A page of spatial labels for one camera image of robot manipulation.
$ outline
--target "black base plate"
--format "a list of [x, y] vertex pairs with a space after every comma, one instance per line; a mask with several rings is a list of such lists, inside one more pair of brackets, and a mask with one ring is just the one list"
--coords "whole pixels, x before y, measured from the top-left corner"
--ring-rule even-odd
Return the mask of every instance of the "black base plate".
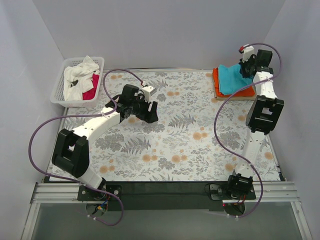
[[[121, 199], [122, 187], [120, 185], [108, 184], [106, 186], [106, 191], [112, 194], [115, 194], [115, 191], [117, 191], [116, 196]], [[77, 200], [78, 201], [104, 201], [107, 199], [107, 196], [96, 199], [90, 194], [90, 192], [91, 192], [90, 189], [86, 188], [84, 185], [81, 185], [79, 187]], [[117, 201], [117, 200], [114, 197], [110, 197], [109, 201]]]
[[[209, 189], [210, 189], [210, 196], [212, 200], [232, 200], [232, 196], [230, 195], [229, 192], [227, 192], [227, 183], [225, 184], [221, 184], [221, 183], [211, 183], [209, 185]], [[212, 191], [214, 190], [218, 190], [221, 189], [220, 193], [212, 193]], [[245, 195], [245, 199], [246, 200], [255, 200], [256, 197], [256, 193], [255, 193], [255, 189], [254, 186], [251, 186], [250, 191], [247, 195]]]

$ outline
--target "floral pattern surface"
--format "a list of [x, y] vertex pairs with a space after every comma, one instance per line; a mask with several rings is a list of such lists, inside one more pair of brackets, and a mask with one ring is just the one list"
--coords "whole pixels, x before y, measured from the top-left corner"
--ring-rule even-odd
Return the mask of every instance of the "floral pattern surface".
[[[107, 181], [226, 181], [238, 164], [238, 157], [218, 144], [213, 124], [222, 101], [214, 98], [212, 75], [208, 72], [138, 72], [156, 87], [159, 121], [148, 124], [130, 116], [109, 129], [90, 146], [90, 165]], [[129, 73], [107, 76], [111, 96], [125, 84], [139, 85]], [[108, 97], [103, 87], [95, 108], [69, 108], [68, 115], [95, 114]], [[246, 114], [252, 101], [230, 101], [217, 121], [221, 141], [241, 154], [246, 140]], [[63, 127], [73, 129], [89, 118], [67, 118]], [[264, 181], [279, 181], [268, 140], [261, 147], [256, 168]], [[56, 166], [51, 171], [70, 177]]]

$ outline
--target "white cloth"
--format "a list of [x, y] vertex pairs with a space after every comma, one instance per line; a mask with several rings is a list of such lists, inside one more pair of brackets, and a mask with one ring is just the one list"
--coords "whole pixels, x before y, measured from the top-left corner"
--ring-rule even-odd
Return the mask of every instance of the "white cloth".
[[99, 65], [91, 57], [86, 56], [83, 62], [77, 66], [68, 66], [64, 70], [63, 97], [65, 101], [81, 101], [82, 93], [85, 93], [94, 87], [92, 75], [99, 75]]

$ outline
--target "white plastic basket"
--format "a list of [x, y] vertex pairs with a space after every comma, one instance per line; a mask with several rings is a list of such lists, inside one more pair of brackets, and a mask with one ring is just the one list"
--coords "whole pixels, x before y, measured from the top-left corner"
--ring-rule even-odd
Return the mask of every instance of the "white plastic basket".
[[54, 104], [60, 104], [65, 108], [90, 108], [95, 107], [98, 103], [98, 93], [101, 84], [101, 79], [103, 77], [103, 70], [105, 65], [105, 59], [103, 57], [92, 56], [91, 59], [99, 65], [100, 77], [98, 81], [98, 86], [96, 87], [95, 96], [90, 100], [81, 100], [81, 101], [65, 101], [64, 98], [64, 71], [66, 67], [74, 67], [82, 63], [84, 57], [73, 57], [67, 58], [63, 61], [59, 74], [56, 78], [50, 101]]

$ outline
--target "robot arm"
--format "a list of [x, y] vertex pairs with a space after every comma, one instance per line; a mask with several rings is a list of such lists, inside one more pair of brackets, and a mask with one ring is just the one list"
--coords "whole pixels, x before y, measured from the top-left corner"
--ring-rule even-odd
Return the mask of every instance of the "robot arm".
[[103, 189], [106, 181], [89, 166], [89, 146], [130, 115], [150, 124], [158, 121], [158, 103], [150, 102], [155, 92], [156, 89], [152, 86], [146, 85], [139, 89], [130, 84], [125, 85], [122, 94], [114, 98], [118, 98], [115, 112], [104, 115], [114, 109], [113, 102], [109, 102], [102, 109], [101, 117], [92, 118], [72, 130], [62, 129], [58, 133], [52, 163], [82, 183], [95, 189]]
[[[254, 83], [270, 79], [273, 76], [273, 70], [268, 66], [272, 59], [272, 52], [259, 50], [257, 55], [254, 55], [254, 48], [252, 46], [247, 48], [241, 52], [243, 58], [239, 63], [242, 76], [244, 78], [254, 76]], [[246, 117], [247, 137], [241, 154], [253, 165], [257, 161], [263, 141], [275, 129], [284, 107], [284, 101], [277, 98], [271, 80], [256, 85], [256, 95]], [[228, 179], [229, 191], [237, 196], [247, 195], [252, 188], [253, 175], [254, 172], [250, 164], [239, 159], [233, 175]]]

